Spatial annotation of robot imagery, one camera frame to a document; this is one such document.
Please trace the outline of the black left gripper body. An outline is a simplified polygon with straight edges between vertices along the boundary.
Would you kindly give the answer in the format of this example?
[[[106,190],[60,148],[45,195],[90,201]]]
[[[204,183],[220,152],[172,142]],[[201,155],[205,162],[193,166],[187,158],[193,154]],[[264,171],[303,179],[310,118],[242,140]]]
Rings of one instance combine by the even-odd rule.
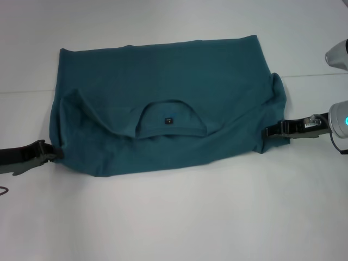
[[[18,176],[53,160],[54,148],[45,143],[45,140],[23,147],[1,149],[0,174],[12,173],[13,176]]]

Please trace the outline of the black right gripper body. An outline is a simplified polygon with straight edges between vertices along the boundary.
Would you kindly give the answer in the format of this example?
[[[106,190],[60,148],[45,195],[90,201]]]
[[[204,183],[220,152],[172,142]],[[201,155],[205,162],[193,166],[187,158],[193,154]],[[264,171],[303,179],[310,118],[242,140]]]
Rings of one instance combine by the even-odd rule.
[[[280,135],[290,139],[318,138],[331,132],[328,124],[328,113],[313,114],[297,120],[283,120],[280,124]]]

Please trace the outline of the teal T-shirt with FREE! print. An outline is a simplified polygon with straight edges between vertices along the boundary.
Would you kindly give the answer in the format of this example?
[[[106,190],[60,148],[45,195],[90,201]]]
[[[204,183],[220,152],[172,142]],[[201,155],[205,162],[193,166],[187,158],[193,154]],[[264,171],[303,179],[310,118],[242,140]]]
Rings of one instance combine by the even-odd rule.
[[[95,177],[179,169],[287,145],[262,135],[286,101],[255,35],[61,49],[49,137]]]

